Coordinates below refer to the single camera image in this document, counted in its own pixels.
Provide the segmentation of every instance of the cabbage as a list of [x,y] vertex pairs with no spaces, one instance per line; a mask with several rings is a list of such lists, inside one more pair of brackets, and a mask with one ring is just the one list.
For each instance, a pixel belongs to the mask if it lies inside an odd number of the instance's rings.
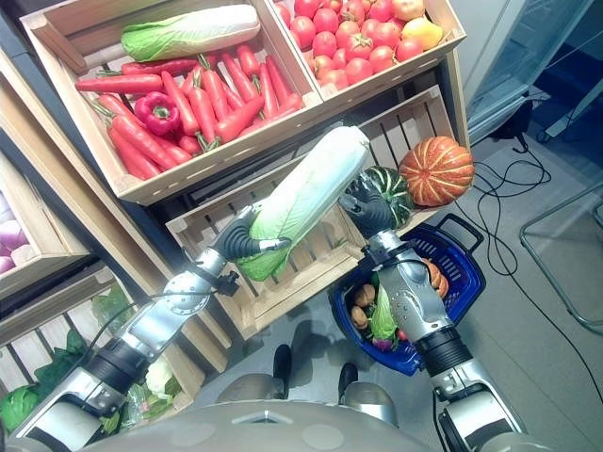
[[206,8],[164,21],[129,25],[122,46],[136,61],[186,57],[236,45],[259,32],[260,22],[251,5]]
[[370,318],[370,331],[375,339],[393,339],[397,327],[389,309],[389,297],[380,285],[377,292],[377,307]]
[[337,127],[325,135],[263,202],[250,228],[257,239],[286,237],[291,247],[239,259],[240,270],[264,281],[285,268],[286,259],[358,175],[368,154],[368,138],[357,127]]

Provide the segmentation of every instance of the black shoe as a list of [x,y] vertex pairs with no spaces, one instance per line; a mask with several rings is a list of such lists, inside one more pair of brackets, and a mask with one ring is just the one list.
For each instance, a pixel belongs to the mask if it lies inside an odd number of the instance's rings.
[[289,397],[289,379],[291,377],[291,348],[281,344],[274,352],[272,376],[283,381],[283,399]]
[[350,383],[354,383],[355,381],[358,381],[358,369],[356,368],[356,364],[343,364],[341,373],[339,374],[339,403],[341,403],[341,399],[348,386],[350,386]]

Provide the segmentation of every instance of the pumpkin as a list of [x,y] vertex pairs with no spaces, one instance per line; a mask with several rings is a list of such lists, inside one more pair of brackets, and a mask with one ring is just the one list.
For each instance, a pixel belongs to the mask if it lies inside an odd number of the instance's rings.
[[413,198],[408,191],[406,178],[400,176],[394,169],[370,167],[364,174],[377,187],[383,198],[389,204],[396,222],[396,229],[406,226],[413,214]]
[[418,143],[399,165],[416,204],[434,207],[463,195],[473,181],[471,152],[450,137]]

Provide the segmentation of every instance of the refrigerator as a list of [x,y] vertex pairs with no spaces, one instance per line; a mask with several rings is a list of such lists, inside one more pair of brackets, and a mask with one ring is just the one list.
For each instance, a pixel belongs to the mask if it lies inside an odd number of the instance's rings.
[[450,0],[467,39],[459,61],[470,142],[498,129],[593,0]]

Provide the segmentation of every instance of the carrot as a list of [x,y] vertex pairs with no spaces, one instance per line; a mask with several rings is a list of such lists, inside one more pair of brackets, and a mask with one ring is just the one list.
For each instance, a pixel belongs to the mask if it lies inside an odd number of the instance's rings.
[[214,108],[211,106],[209,95],[203,89],[193,87],[190,90],[188,99],[205,140],[209,143],[213,142],[216,139],[216,134],[214,133],[216,116],[214,115]]
[[201,65],[197,63],[197,66],[192,68],[192,70],[188,73],[187,78],[185,78],[185,81],[182,82],[182,85],[180,85],[180,89],[182,90],[182,92],[185,93],[186,96],[188,96],[188,92],[192,88],[195,77],[201,77],[202,70],[203,68],[201,67]]
[[228,106],[230,106],[233,111],[239,110],[242,106],[245,105],[245,101],[241,99],[241,96],[232,91],[230,87],[226,85],[225,82],[222,82],[222,88],[224,89],[226,102],[228,102]]
[[138,63],[132,61],[130,63],[123,63],[121,71],[99,71],[102,76],[113,76],[113,75],[138,75],[142,73],[154,73],[161,75],[164,71],[171,75],[180,75],[181,73],[187,73],[197,64],[197,60],[193,58],[180,58],[180,59],[165,59],[160,61],[148,61],[145,63]]
[[216,125],[216,135],[220,143],[232,141],[247,127],[255,115],[257,115],[264,106],[264,98],[257,97],[237,111],[231,113],[223,121]]
[[276,115],[279,105],[276,102],[274,87],[270,82],[270,75],[266,63],[260,64],[260,89],[264,98],[264,116],[267,120]]
[[79,91],[121,92],[145,94],[151,91],[161,91],[163,82],[154,73],[141,75],[115,75],[114,77],[91,78],[78,80],[75,88]]
[[115,146],[118,156],[130,174],[146,181],[161,172],[152,162],[142,155],[138,149],[122,137],[119,132],[115,130],[115,127],[109,127],[107,132],[111,142]]
[[263,121],[259,121],[259,122],[255,123],[254,125],[250,125],[245,130],[243,130],[239,136],[243,137],[244,135],[250,134],[251,132],[255,132],[256,130],[259,130],[262,127],[264,127],[265,125],[269,125],[273,122],[281,120],[282,118],[286,118],[287,116],[289,116],[292,113],[295,113],[298,110],[299,109],[296,108],[295,106],[290,106],[289,108],[286,108],[286,109],[281,108],[279,110],[279,112],[276,115],[274,115],[272,118],[269,118],[269,119],[266,118]]
[[284,80],[283,75],[276,65],[276,61],[274,61],[274,57],[271,55],[266,56],[266,66],[268,66],[270,80],[274,86],[274,91],[276,91],[276,97],[279,99],[279,104],[281,105],[293,91],[291,91],[291,88]]
[[154,136],[155,141],[159,143],[159,145],[166,150],[166,152],[173,157],[173,159],[178,162],[178,164],[185,163],[191,158],[191,154],[185,152],[182,148],[179,148],[174,143],[165,139],[163,137]]
[[187,135],[195,135],[199,132],[199,124],[197,123],[197,120],[195,120],[195,115],[192,113],[192,108],[190,108],[187,96],[185,96],[180,87],[178,87],[170,73],[164,71],[161,73],[161,79],[163,80],[163,85],[168,96],[170,96],[170,99],[172,99],[178,107],[182,130]]
[[240,44],[236,48],[236,56],[238,57],[241,69],[245,75],[252,79],[253,84],[259,91],[260,64],[257,62],[252,48],[247,44]]
[[243,100],[249,102],[252,99],[258,98],[259,94],[257,93],[257,89],[253,86],[253,83],[249,81],[249,78],[247,78],[247,75],[241,70],[240,66],[236,64],[235,59],[226,52],[222,52],[220,58],[224,63],[224,66],[226,66],[226,70],[233,79],[236,90]]
[[108,108],[116,115],[127,116],[130,120],[138,122],[142,125],[142,122],[136,117],[136,115],[130,110],[121,99],[118,99],[113,94],[101,94],[97,99],[98,103],[104,108]]

